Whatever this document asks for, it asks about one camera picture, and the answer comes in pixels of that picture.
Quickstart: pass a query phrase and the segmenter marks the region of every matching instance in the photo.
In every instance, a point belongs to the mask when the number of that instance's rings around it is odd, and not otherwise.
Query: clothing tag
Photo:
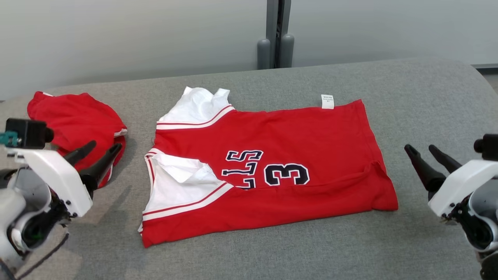
[[[334,97],[332,95],[322,94],[322,109],[333,109]]]

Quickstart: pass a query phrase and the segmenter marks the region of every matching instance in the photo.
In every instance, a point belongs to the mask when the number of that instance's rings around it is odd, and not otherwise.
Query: red and white stripe trim
[[[152,195],[152,189],[154,188],[155,172],[154,165],[152,164],[152,157],[156,154],[163,153],[161,150],[152,148],[148,153],[145,154],[145,163],[147,163],[147,169],[149,171],[150,179],[150,194]]]
[[[182,123],[182,122],[157,122],[157,130],[177,130],[177,129],[198,129],[198,128],[205,128],[208,127],[212,124],[214,124],[216,121],[221,119],[224,115],[226,115],[228,112],[235,110],[232,105],[227,105],[223,109],[221,109],[212,119],[210,119],[207,122],[204,123]]]
[[[127,129],[121,129],[120,131],[114,133],[114,137],[123,136],[126,135],[127,133],[128,133]]]
[[[214,191],[208,194],[206,197],[202,198],[196,202],[189,202],[184,204],[177,204],[172,207],[157,209],[143,213],[143,221],[158,219],[162,217],[167,217],[195,209],[199,209],[205,207],[220,198],[223,194],[233,188],[233,185],[228,184],[227,182],[222,182]]]

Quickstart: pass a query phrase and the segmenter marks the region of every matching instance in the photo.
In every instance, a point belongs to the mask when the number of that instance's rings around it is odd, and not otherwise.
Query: gray table
[[[363,99],[399,198],[396,212],[368,212],[256,230],[216,233],[144,249],[137,227],[149,197],[143,155],[155,121],[185,86],[231,90],[238,110],[272,111]],[[479,279],[480,266],[459,227],[444,226],[403,151],[433,143],[457,160],[479,155],[473,142],[498,132],[498,96],[471,66],[434,58],[315,66],[91,84],[54,95],[88,92],[128,126],[127,147],[94,207],[70,226],[64,247],[29,279]],[[32,94],[0,104],[26,116]],[[1,167],[8,163],[5,158]],[[31,259],[61,237],[60,229]]]

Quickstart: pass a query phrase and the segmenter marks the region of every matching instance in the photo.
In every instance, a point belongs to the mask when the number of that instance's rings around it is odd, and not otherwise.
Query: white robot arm
[[[434,170],[411,145],[405,151],[425,189],[429,207],[447,224],[462,226],[481,263],[481,278],[498,279],[498,135],[484,135],[474,144],[483,160],[465,165],[430,145],[436,160],[450,172]]]
[[[19,168],[0,170],[0,280],[13,280],[55,225],[65,226],[92,207],[93,192],[121,144],[78,172],[73,165],[92,151],[95,141],[63,157],[43,150],[53,139],[52,130],[43,122],[8,119],[5,130],[0,144]]]

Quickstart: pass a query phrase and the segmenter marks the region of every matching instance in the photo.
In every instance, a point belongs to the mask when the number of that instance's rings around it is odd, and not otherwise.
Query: gray wall
[[[497,30],[496,0],[292,0],[288,31],[294,67],[414,56],[496,67]]]
[[[265,20],[265,0],[4,0],[0,100],[61,85],[256,69]]]
[[[293,66],[427,55],[497,66],[497,14],[496,0],[293,0]],[[0,100],[256,69],[265,21],[266,0],[4,0]]]

